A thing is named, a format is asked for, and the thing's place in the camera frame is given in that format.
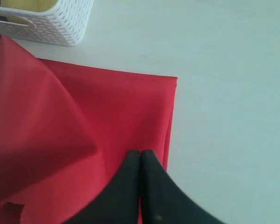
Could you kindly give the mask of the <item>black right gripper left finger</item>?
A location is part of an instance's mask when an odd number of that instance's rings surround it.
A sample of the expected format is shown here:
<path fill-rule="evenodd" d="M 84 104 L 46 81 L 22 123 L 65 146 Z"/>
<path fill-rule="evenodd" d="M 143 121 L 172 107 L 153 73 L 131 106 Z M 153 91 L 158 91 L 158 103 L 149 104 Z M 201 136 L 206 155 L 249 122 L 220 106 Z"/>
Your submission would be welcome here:
<path fill-rule="evenodd" d="M 139 217 L 140 152 L 131 150 L 104 189 L 66 224 L 136 224 Z"/>

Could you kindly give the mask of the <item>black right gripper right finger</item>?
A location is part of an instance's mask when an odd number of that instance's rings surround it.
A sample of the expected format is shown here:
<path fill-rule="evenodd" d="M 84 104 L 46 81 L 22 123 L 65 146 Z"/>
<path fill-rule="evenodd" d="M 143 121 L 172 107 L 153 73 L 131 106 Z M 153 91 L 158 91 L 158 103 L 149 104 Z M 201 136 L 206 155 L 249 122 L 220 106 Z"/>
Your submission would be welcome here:
<path fill-rule="evenodd" d="M 140 155 L 140 206 L 144 224 L 221 224 L 170 178 L 152 150 Z"/>

